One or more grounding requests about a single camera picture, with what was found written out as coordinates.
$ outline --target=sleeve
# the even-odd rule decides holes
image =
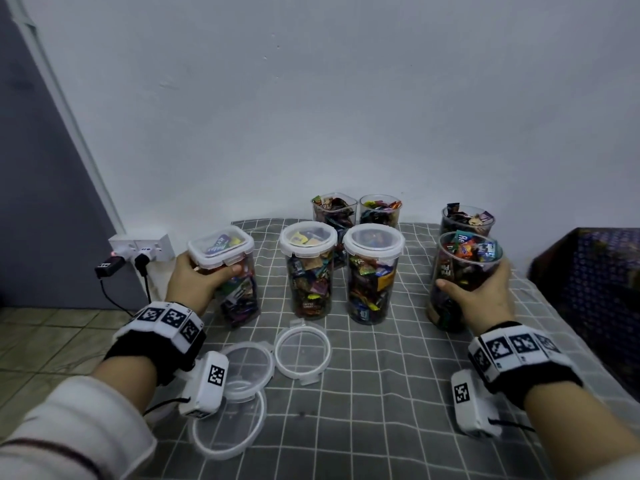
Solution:
[[[0,477],[124,479],[157,441],[124,396],[91,377],[60,384],[0,447]]]
[[[640,455],[633,455],[598,468],[580,477],[580,480],[637,480],[638,478],[640,478]]]

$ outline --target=checkered tablecloth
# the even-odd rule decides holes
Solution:
[[[208,350],[253,340],[273,343],[295,318],[282,227],[297,219],[233,224],[249,232],[262,314],[228,331],[207,318]],[[499,440],[476,440],[456,427],[449,380],[467,361],[469,333],[438,330],[425,315],[438,225],[400,224],[406,249],[400,257],[388,318],[373,327],[346,314],[344,270],[335,272],[333,307],[316,323],[327,329],[333,355],[322,380],[307,387],[278,371],[266,387],[268,416],[254,445],[226,461],[205,460],[188,443],[175,412],[154,428],[159,440],[142,478],[153,479],[548,479],[553,475],[533,433],[504,428]],[[510,281],[516,319],[546,330],[577,364],[588,388],[622,420],[640,431],[637,404],[604,370],[540,292],[515,273]],[[525,414],[499,401],[503,419],[529,424]]]

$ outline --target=tile floor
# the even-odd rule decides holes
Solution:
[[[0,439],[64,379],[90,373],[128,320],[112,310],[0,309]]]

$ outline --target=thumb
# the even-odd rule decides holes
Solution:
[[[235,264],[233,266],[227,266],[213,274],[208,275],[209,284],[214,288],[218,288],[222,283],[229,281],[234,276],[242,273],[242,265]]]
[[[469,291],[463,290],[457,284],[443,279],[436,280],[436,286],[456,300],[459,304],[461,304],[467,295],[470,294]]]

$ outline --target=person's right hand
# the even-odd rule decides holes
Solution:
[[[436,285],[458,302],[465,323],[474,335],[481,335],[498,323],[514,320],[510,275],[511,265],[504,258],[495,273],[477,290],[466,291],[446,280],[436,280]]]

